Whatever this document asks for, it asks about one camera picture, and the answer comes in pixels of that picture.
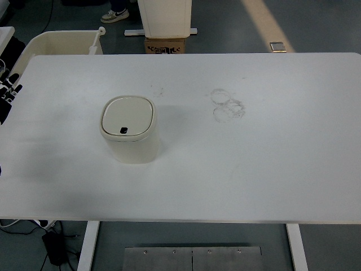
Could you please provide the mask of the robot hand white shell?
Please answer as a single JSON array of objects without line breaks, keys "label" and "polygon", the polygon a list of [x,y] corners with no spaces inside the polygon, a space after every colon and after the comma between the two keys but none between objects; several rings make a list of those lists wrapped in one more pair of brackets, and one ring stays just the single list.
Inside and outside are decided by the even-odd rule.
[{"label": "robot hand white shell", "polygon": [[10,75],[5,62],[1,60],[1,125],[7,119],[12,109],[12,103],[23,87],[21,84],[15,86],[19,78],[18,73]]}]

